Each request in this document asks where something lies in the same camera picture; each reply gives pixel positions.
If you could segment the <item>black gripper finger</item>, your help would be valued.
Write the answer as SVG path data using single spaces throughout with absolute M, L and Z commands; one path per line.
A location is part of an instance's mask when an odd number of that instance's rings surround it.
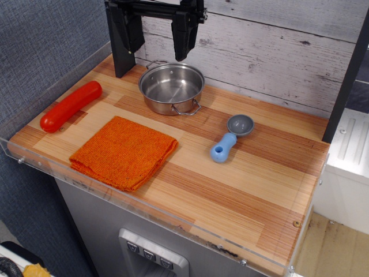
M 172 18 L 171 29 L 175 59 L 182 61 L 195 46 L 198 31 L 197 17 L 189 12 L 178 11 Z
M 141 16 L 118 9 L 116 23 L 125 49 L 129 53 L 137 52 L 145 43 Z

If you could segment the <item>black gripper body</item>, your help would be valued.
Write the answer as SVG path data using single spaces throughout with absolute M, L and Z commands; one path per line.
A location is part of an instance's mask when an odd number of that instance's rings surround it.
M 106 1 L 115 22 L 128 23 L 135 16 L 154 17 L 172 20 L 174 16 L 184 14 L 203 24 L 207 17 L 207 8 L 203 1 L 180 1 L 179 4 L 160 1 Z

